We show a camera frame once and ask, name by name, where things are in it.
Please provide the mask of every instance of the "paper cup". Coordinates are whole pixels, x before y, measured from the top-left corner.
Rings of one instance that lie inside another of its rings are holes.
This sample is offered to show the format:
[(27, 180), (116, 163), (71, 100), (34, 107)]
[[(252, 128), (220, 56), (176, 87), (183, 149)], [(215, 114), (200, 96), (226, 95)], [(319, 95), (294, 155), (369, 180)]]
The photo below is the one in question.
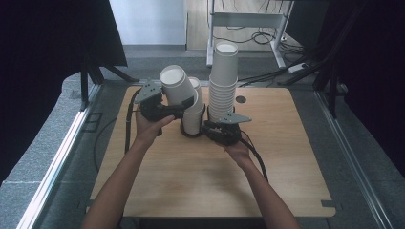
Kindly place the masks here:
[(190, 114), (185, 112), (182, 118), (182, 126), (184, 131), (189, 135), (196, 135), (200, 132), (200, 127), (202, 125), (202, 114), (203, 107), (196, 113)]
[(234, 107), (228, 107), (228, 108), (221, 108), (219, 111), (215, 108), (215, 106), (211, 106), (209, 105), (207, 108), (207, 112), (208, 112), (208, 119), (210, 121), (214, 121), (217, 122), (219, 121), (220, 118), (224, 117), (226, 114), (228, 114), (229, 112), (233, 112), (234, 111)]
[(184, 70), (177, 65), (170, 65), (160, 73), (163, 93), (166, 94), (168, 105), (181, 105), (194, 96), (194, 88)]
[(209, 112), (212, 114), (224, 116), (227, 112), (233, 110), (233, 106), (216, 106), (215, 104), (209, 104), (209, 109)]
[(233, 107), (233, 100), (227, 102), (218, 102), (218, 101), (209, 101), (209, 105), (217, 110), (229, 110), (229, 108)]
[(226, 89), (236, 88), (236, 85), (238, 83), (238, 77), (236, 77), (234, 80), (235, 81), (233, 81), (231, 84), (220, 85), (220, 84), (218, 84), (218, 83), (216, 83), (216, 82), (214, 82), (212, 80), (212, 74), (211, 74), (211, 75), (209, 75), (209, 86), (213, 87), (215, 89), (218, 89), (218, 90), (226, 90)]
[(194, 90), (194, 104), (193, 106), (187, 108), (184, 112), (194, 114), (203, 108), (203, 98), (199, 97), (199, 93)]
[(234, 98), (235, 98), (235, 94), (229, 94), (229, 95), (210, 94), (209, 95), (209, 101), (216, 101), (216, 102), (220, 102), (220, 103), (232, 101)]
[(222, 41), (215, 47), (211, 80), (221, 86), (233, 84), (238, 77), (238, 46)]
[(213, 97), (229, 97), (235, 94), (236, 90), (231, 91), (216, 91), (212, 88), (209, 89), (209, 94)]
[(192, 76), (189, 76), (188, 79), (190, 80), (191, 85), (193, 85), (193, 88), (199, 94), (199, 98), (203, 99), (203, 93), (202, 93), (202, 87), (201, 87), (201, 84), (200, 84), (200, 79), (198, 79), (196, 77), (192, 77)]

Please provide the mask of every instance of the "black curtain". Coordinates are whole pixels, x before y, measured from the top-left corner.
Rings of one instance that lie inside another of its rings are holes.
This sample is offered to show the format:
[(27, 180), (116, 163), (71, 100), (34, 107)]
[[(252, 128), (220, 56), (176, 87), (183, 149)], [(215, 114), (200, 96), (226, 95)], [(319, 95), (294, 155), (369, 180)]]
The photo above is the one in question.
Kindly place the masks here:
[(1, 177), (4, 180), (48, 118), (63, 80), (84, 54), (126, 66), (108, 0), (0, 4)]
[(405, 176), (405, 7), (368, 1), (338, 60), (345, 100)]

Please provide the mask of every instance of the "forearm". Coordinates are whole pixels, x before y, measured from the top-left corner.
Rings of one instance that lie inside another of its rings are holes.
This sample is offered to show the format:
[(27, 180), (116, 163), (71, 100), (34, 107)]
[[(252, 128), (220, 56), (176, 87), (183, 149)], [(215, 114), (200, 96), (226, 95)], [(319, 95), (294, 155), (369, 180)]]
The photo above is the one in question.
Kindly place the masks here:
[(82, 228), (116, 228), (147, 147), (134, 144), (98, 193)]
[(294, 215), (264, 179), (254, 163), (247, 160), (240, 166), (250, 184), (267, 228), (300, 228)]

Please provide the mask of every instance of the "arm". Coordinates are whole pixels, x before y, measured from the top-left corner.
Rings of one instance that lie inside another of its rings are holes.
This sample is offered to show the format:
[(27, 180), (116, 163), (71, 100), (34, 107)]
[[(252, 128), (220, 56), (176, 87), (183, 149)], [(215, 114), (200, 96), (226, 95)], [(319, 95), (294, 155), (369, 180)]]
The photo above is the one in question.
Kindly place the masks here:
[(83, 220), (82, 228), (117, 227), (146, 151), (154, 142), (159, 129), (173, 120), (171, 115), (151, 123), (137, 113), (137, 136), (134, 143), (101, 188)]
[(300, 228), (294, 215), (250, 159), (247, 147), (238, 142), (225, 150), (244, 171), (267, 228)]

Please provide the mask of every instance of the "power strip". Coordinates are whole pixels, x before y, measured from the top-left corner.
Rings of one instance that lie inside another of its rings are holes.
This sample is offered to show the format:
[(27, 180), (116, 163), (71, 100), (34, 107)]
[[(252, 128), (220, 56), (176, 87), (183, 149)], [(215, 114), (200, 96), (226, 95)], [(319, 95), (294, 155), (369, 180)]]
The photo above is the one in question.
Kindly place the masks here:
[(306, 63), (301, 63), (301, 64), (294, 65), (292, 67), (289, 67), (288, 71), (290, 73), (298, 73), (298, 72), (306, 69), (307, 67), (308, 67), (308, 65)]

